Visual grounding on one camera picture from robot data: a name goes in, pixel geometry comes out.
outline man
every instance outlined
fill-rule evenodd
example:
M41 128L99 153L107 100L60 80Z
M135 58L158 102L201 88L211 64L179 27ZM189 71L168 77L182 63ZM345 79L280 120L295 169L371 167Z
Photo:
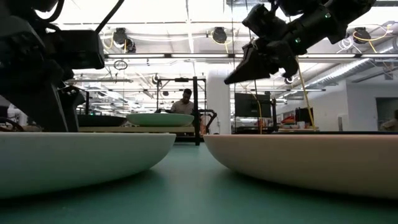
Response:
M381 131L398 131L398 110L394 112L394 119L385 122L380 127Z
M182 99L175 102L170 110L171 113L191 115L193 111L193 103L190 101L192 91L185 89Z

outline bowl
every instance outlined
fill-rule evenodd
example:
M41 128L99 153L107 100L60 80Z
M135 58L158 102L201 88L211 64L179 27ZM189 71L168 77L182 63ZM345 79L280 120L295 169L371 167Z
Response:
M398 135L205 135L224 166L307 189L398 198Z
M192 124L194 117L186 114L142 113L127 115L127 120L142 127L183 127Z
M150 169L175 134L0 133L0 198L72 189Z

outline ceiling pipe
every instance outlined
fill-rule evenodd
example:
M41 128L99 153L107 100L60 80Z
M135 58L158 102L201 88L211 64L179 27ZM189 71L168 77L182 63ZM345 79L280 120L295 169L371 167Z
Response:
M396 54L398 53L398 37L393 37L376 46L377 52L380 54ZM373 50L368 50L365 54L372 54ZM352 75L356 75L363 71L376 66L376 61L371 58L364 58L355 62L341 64L327 70L316 76L310 83L306 85L307 88L314 88L316 86L326 86L330 83L336 83L344 80Z
M133 81L130 79L89 79L89 80L68 80L65 83L72 84L72 83L86 83L86 82L128 82L132 83Z

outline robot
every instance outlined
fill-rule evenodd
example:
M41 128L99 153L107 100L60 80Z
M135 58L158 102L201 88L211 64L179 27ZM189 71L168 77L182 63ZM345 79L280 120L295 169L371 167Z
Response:
M298 70L297 55L323 38L332 44L346 35L348 24L370 10L376 0L272 0L271 9L256 5L243 24L259 38L243 47L244 59L226 84L269 78L284 68ZM119 0L96 30L60 30L51 22L64 0L0 0L0 95L52 132L77 132L76 107L85 102L80 90L65 84L72 69L104 67L101 29L120 8ZM47 12L48 19L35 10ZM302 14L286 23L275 16Z
M346 37L348 24L367 13L376 0L269 0L271 9L254 6L243 25L259 38L243 47L244 57L236 70L224 81L234 84L260 78L283 68L282 75L292 78L299 69L296 56L325 37L332 44ZM298 19L286 23L275 16L280 8L287 16Z

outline table surface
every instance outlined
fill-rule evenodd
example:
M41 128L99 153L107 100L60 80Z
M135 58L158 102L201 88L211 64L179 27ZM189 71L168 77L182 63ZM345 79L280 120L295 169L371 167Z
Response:
M398 223L394 201L297 189L234 173L202 143L101 185L0 200L0 223Z

